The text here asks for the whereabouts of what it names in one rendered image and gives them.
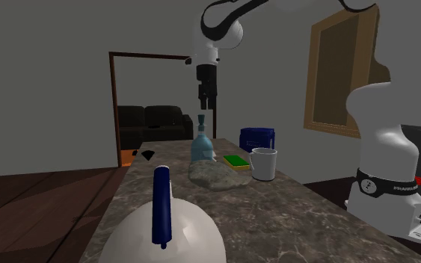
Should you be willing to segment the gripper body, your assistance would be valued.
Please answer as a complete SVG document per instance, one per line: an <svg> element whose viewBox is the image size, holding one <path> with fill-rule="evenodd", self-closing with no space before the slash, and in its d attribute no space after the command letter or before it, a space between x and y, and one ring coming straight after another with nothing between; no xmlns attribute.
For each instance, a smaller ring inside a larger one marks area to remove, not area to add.
<svg viewBox="0 0 421 263"><path fill-rule="evenodd" d="M214 64L200 64L196 68L199 84L199 96L215 98L217 91L217 66Z"/></svg>

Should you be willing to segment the blue glass bottle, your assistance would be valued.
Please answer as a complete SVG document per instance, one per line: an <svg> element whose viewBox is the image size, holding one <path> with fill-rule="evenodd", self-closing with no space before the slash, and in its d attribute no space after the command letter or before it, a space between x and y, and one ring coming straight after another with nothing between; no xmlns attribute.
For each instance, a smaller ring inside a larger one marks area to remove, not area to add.
<svg viewBox="0 0 421 263"><path fill-rule="evenodd" d="M206 136L205 115L198 114L198 132L191 144L191 161L214 160L211 140Z"/></svg>

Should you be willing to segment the black sofa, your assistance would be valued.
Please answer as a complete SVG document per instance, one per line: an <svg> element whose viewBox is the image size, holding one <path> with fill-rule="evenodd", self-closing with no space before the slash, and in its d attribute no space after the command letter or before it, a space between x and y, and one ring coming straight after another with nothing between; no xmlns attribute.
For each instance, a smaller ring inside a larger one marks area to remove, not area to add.
<svg viewBox="0 0 421 263"><path fill-rule="evenodd" d="M191 140L194 124L180 107L172 105L117 107L120 149L140 149L143 142Z"/></svg>

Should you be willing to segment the blue canister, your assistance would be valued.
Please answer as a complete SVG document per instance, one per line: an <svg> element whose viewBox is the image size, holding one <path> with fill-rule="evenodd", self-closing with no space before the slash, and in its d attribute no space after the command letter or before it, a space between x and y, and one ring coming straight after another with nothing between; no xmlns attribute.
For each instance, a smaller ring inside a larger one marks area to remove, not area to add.
<svg viewBox="0 0 421 263"><path fill-rule="evenodd" d="M243 128L239 135L239 147L246 152L254 148L274 149L275 131L272 128Z"/></svg>

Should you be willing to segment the green and yellow sponge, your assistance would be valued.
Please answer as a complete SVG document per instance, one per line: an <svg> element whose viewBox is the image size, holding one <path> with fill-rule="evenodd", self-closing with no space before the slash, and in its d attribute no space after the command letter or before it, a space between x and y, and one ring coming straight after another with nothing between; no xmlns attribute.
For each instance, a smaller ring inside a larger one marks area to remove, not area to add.
<svg viewBox="0 0 421 263"><path fill-rule="evenodd" d="M238 155L225 155L224 162L233 170L249 170L250 164Z"/></svg>

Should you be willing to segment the grey crumpled cloth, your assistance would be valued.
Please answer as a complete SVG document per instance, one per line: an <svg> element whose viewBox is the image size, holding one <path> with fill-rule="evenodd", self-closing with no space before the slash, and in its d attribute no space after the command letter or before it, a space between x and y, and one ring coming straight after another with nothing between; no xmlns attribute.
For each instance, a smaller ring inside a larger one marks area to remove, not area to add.
<svg viewBox="0 0 421 263"><path fill-rule="evenodd" d="M214 192L243 188L251 181L251 177L237 173L226 164L210 160L191 162L188 178L192 183Z"/></svg>

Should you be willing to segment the white mug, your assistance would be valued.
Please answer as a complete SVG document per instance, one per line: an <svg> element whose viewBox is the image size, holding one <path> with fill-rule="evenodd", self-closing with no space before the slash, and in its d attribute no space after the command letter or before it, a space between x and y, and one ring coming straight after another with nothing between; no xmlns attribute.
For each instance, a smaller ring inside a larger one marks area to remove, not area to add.
<svg viewBox="0 0 421 263"><path fill-rule="evenodd" d="M277 150L254 148L248 154L252 177L258 181L269 182L275 178Z"/></svg>

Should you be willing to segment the brown door frame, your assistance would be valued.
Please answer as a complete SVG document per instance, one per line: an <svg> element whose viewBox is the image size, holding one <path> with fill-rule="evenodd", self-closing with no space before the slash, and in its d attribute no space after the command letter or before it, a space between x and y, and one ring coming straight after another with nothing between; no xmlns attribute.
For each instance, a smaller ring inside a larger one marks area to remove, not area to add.
<svg viewBox="0 0 421 263"><path fill-rule="evenodd" d="M109 72L111 79L111 94L112 94L112 105L113 105L113 116L114 116L114 130L115 130L115 141L116 141L116 151L117 151L117 166L122 167L122 157L120 149L120 131L119 131L119 121L117 115L117 90L116 90L116 77L115 77L115 67L114 67L114 58L115 57L126 57L126 58L153 58L153 59L167 59L167 60L178 60L185 61L191 60L191 56L188 55L161 55L161 54L149 54L149 53L137 53L137 52L109 52Z"/></svg>

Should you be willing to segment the wooden framed wall picture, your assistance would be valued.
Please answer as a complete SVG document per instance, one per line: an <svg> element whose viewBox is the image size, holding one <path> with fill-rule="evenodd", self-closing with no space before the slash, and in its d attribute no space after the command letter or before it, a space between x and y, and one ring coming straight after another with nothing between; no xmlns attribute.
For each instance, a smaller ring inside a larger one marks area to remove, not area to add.
<svg viewBox="0 0 421 263"><path fill-rule="evenodd" d="M341 10L314 24L310 35L304 128L359 137L345 101L356 88L389 81L387 69L373 58L378 7Z"/></svg>

